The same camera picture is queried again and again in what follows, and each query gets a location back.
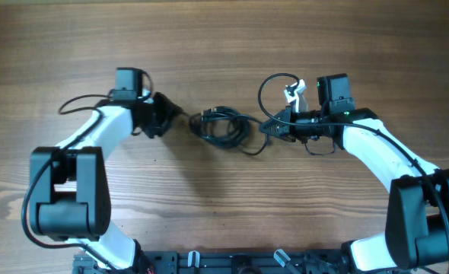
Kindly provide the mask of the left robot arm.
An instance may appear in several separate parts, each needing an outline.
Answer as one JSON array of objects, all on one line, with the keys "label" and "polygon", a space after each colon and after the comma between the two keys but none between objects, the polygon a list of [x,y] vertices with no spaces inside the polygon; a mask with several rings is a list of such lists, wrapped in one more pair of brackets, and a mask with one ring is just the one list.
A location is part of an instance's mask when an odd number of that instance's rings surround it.
[{"label": "left robot arm", "polygon": [[102,273],[153,273],[138,241],[111,221],[105,161],[131,135],[161,137],[183,111],[131,67],[118,68],[114,88],[86,109],[91,117],[75,133],[31,153],[23,232],[44,249],[83,250]]}]

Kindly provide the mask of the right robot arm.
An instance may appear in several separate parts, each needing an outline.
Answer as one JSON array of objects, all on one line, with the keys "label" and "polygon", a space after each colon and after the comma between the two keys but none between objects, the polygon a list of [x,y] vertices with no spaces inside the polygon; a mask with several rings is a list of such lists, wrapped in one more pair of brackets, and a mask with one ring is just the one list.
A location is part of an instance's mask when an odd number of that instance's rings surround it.
[{"label": "right robot arm", "polygon": [[287,142],[307,144],[322,137],[334,149],[359,159],[389,194],[383,232],[345,242],[338,250],[306,252],[309,272],[449,272],[449,169],[419,157],[395,138],[368,108],[357,108],[345,74],[319,77],[319,110],[310,110],[304,80],[294,78],[284,93],[287,106],[269,115],[260,131]]}]

